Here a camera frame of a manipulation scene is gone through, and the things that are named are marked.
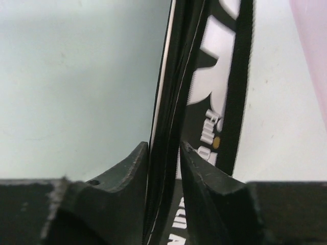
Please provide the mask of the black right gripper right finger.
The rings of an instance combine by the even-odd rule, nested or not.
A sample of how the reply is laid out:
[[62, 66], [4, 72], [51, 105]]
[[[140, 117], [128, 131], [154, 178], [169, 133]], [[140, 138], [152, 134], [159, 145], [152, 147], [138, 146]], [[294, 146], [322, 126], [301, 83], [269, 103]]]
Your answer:
[[326, 244], [326, 182], [240, 182], [180, 146], [191, 244]]

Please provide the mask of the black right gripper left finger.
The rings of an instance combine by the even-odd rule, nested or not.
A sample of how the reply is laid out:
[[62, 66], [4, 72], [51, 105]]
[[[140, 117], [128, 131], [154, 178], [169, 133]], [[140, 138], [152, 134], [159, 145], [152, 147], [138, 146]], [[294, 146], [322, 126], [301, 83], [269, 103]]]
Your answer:
[[141, 244], [148, 145], [87, 181], [1, 180], [1, 244]]

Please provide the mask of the black racket bag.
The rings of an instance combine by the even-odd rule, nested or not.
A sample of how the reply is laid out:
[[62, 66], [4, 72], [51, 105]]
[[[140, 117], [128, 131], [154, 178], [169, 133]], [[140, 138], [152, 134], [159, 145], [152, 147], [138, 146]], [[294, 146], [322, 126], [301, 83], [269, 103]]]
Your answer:
[[144, 244], [187, 243], [179, 144], [232, 175], [247, 93], [253, 1], [172, 1], [149, 142]]

